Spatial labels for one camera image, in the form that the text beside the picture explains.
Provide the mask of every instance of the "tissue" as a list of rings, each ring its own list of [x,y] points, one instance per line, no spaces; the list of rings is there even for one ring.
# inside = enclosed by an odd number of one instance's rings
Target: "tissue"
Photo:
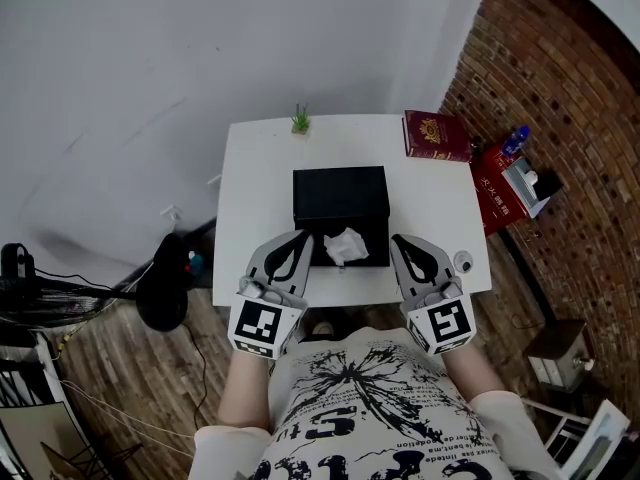
[[[345,261],[361,260],[369,256],[360,233],[351,228],[346,228],[333,238],[325,235],[324,246],[327,254],[339,267],[344,266]]]

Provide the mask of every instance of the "cable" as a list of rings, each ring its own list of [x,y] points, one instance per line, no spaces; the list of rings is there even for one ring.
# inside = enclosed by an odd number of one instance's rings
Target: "cable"
[[[149,266],[145,269],[145,271],[142,273],[142,275],[140,277],[138,277],[135,281],[133,281],[129,286],[127,286],[125,288],[124,293],[129,292],[131,290],[131,288],[133,288],[138,283],[138,281],[140,281],[140,279],[142,279],[144,277],[144,275],[147,272],[149,272],[149,270],[151,269],[152,266],[153,266],[153,261],[149,264]],[[62,340],[60,341],[60,343],[58,344],[58,355],[53,360],[57,361],[58,359],[60,359],[60,355],[62,354],[62,350],[64,349],[64,347],[67,345],[67,343],[69,342],[69,340],[71,339],[71,337],[74,334],[76,334],[77,332],[81,331],[89,322],[91,322],[91,320],[93,320],[94,318],[100,316],[107,309],[109,309],[111,306],[113,306],[116,302],[118,302],[118,298],[117,297],[114,298],[105,307],[103,307],[100,311],[98,311],[89,320],[86,320],[85,322],[82,322],[81,324],[77,324],[73,329],[71,329],[71,331],[69,331],[67,334],[65,334],[64,337],[62,338]]]
[[[51,376],[51,375],[50,375],[46,370],[43,370],[43,371],[44,371],[44,372],[49,376],[49,378],[51,378],[51,379],[53,379],[53,380],[57,380],[60,384],[63,384],[63,383],[64,383],[64,385],[66,385],[66,383],[67,383],[67,382],[69,382],[69,381],[65,381],[65,380],[56,379],[56,378],[52,377],[52,376]],[[151,437],[151,436],[149,436],[149,435],[145,434],[144,432],[140,432],[139,430],[137,430],[136,428],[132,427],[131,425],[129,425],[129,424],[128,424],[128,423],[126,423],[125,421],[122,421],[121,419],[116,418],[113,414],[111,414],[111,413],[110,413],[110,412],[108,412],[108,411],[105,411],[105,410],[104,410],[102,407],[100,407],[97,403],[95,403],[93,400],[91,400],[90,398],[88,398],[88,397],[89,397],[89,395],[86,395],[86,396],[85,396],[85,395],[83,394],[82,390],[80,390],[79,392],[80,392],[80,394],[81,394],[82,396],[84,396],[85,398],[87,398],[87,400],[88,400],[88,402],[89,402],[89,403],[91,403],[91,404],[95,405],[95,406],[96,406],[100,411],[102,411],[103,413],[105,413],[105,414],[106,414],[107,416],[109,416],[110,418],[113,418],[114,420],[116,420],[116,421],[117,421],[118,423],[120,423],[121,425],[124,425],[124,426],[125,426],[125,427],[127,427],[129,430],[133,430],[135,433],[140,434],[141,436],[144,436],[144,437],[146,437],[147,439],[149,439],[149,440],[153,441],[154,443],[157,443],[157,444],[159,444],[159,445],[161,445],[161,446],[164,446],[165,448],[168,448],[169,450],[173,450],[174,452],[181,453],[182,455],[186,455],[187,457],[191,457],[191,458],[193,459],[193,455],[191,455],[190,453],[183,452],[182,450],[178,450],[177,448],[173,448],[172,446],[169,446],[168,444],[163,443],[162,441],[158,441],[157,439],[154,439],[153,437]]]
[[[140,423],[142,425],[146,425],[147,427],[151,427],[151,428],[153,428],[155,430],[160,430],[161,432],[166,432],[167,434],[173,434],[174,436],[184,437],[186,439],[193,439],[192,435],[180,434],[178,432],[174,432],[173,430],[167,430],[166,428],[156,427],[155,425],[152,425],[151,423],[147,423],[146,421],[142,421],[142,420],[139,420],[138,418],[134,418],[133,416],[130,416],[126,412],[121,411],[120,409],[117,409],[116,407],[113,407],[112,405],[109,405],[104,400],[100,400],[99,398],[91,396],[86,391],[83,391],[80,386],[78,386],[77,384],[74,384],[70,380],[64,380],[64,379],[60,380],[60,379],[58,379],[58,382],[60,384],[64,384],[69,389],[73,389],[74,391],[78,392],[80,395],[85,397],[87,400],[92,400],[92,401],[97,402],[99,404],[106,405],[109,409],[113,409],[114,411],[119,412],[120,414],[122,414],[124,417],[129,418],[129,419],[131,419],[131,420],[133,420],[135,422],[138,422],[138,423]]]
[[[204,395],[202,395],[202,400],[200,400],[200,403],[196,406],[195,410],[193,411],[193,425],[196,427],[196,432],[197,432],[198,431],[198,420],[197,420],[198,411],[200,411],[200,407],[202,407],[202,404],[207,399],[207,394],[208,394],[207,381],[206,381],[207,360],[204,357],[204,354],[202,353],[200,348],[198,348],[198,344],[196,343],[196,340],[193,337],[193,333],[191,332],[191,329],[189,328],[189,326],[187,324],[185,324],[185,323],[183,323],[182,325],[184,325],[184,327],[187,329],[187,331],[189,331],[189,336],[191,336],[191,342],[193,343],[193,346],[198,351],[198,354],[200,354],[200,357],[202,358],[202,362],[203,362],[203,367],[202,367],[202,385],[204,387]]]
[[[511,315],[511,325],[512,325],[512,327],[513,327],[514,329],[517,329],[517,330],[519,330],[519,331],[524,331],[524,330],[526,330],[526,329],[533,329],[533,328],[535,328],[535,327],[540,327],[541,325],[544,325],[544,324],[546,324],[546,323],[547,323],[547,322],[539,322],[539,323],[537,323],[537,324],[525,325],[525,326],[523,326],[523,327],[518,327],[516,324],[514,324],[514,323],[513,323],[513,319],[514,319],[515,317],[520,318],[520,315]]]
[[[17,327],[27,327],[28,331],[31,331],[32,329],[40,329],[42,331],[50,331],[51,328],[50,327],[44,327],[42,325],[37,325],[37,324],[25,324],[22,322],[16,322],[15,320],[11,320],[10,318],[7,318],[4,315],[0,315],[0,320],[3,322],[8,322],[10,324],[13,324]]]
[[[49,272],[45,272],[44,270],[40,270],[38,268],[36,268],[34,270],[36,272],[38,272],[39,274],[44,274],[45,276],[49,276],[49,277],[59,277],[60,279],[71,279],[73,277],[79,277],[85,283],[90,284],[91,286],[96,286],[98,288],[106,288],[107,290],[113,290],[113,288],[111,286],[107,286],[106,284],[92,283],[91,281],[87,281],[87,279],[82,277],[80,274],[71,274],[69,276],[63,276],[63,275],[60,275],[60,274],[50,274]]]

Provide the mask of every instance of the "small plant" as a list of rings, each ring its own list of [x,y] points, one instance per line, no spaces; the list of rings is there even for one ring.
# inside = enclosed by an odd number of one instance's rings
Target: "small plant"
[[[300,104],[296,104],[296,115],[291,118],[293,121],[293,127],[291,131],[293,133],[297,133],[298,135],[306,135],[309,131],[309,127],[311,126],[311,118],[307,115],[307,107],[305,105],[300,110]]]

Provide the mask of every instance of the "white chair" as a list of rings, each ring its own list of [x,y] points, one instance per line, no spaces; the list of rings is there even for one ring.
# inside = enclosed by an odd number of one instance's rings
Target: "white chair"
[[[571,480],[595,480],[615,452],[630,420],[609,400],[604,400],[591,420],[526,398],[523,403],[560,416],[545,447]]]

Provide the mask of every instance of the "red book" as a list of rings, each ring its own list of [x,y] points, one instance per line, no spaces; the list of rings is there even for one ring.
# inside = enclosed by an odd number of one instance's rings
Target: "red book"
[[[402,120],[407,156],[469,162],[469,134],[457,117],[406,110]]]

